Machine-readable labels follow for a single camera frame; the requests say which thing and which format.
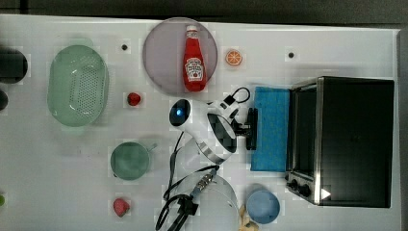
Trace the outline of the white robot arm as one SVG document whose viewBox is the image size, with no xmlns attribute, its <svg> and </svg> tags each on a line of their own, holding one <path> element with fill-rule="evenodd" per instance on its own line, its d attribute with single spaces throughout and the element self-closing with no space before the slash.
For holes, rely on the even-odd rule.
<svg viewBox="0 0 408 231">
<path fill-rule="evenodd" d="M 238 152 L 232 127 L 237 103 L 177 100 L 169 123 L 190 137 L 170 159 L 168 217 L 160 231 L 238 231 L 239 206 L 221 165 Z"/>
</svg>

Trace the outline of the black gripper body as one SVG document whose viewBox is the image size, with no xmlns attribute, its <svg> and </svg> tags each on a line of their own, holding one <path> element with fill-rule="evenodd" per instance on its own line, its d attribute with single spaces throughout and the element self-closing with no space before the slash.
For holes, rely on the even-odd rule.
<svg viewBox="0 0 408 231">
<path fill-rule="evenodd" d="M 236 117 L 238 116 L 239 110 L 235 110 L 231 115 L 231 127 L 234 131 L 234 133 L 237 136 L 244 136 L 248 137 L 250 135 L 250 130 L 251 130 L 251 125 L 249 120 L 247 119 L 244 123 L 239 123 L 236 120 Z"/>
</svg>

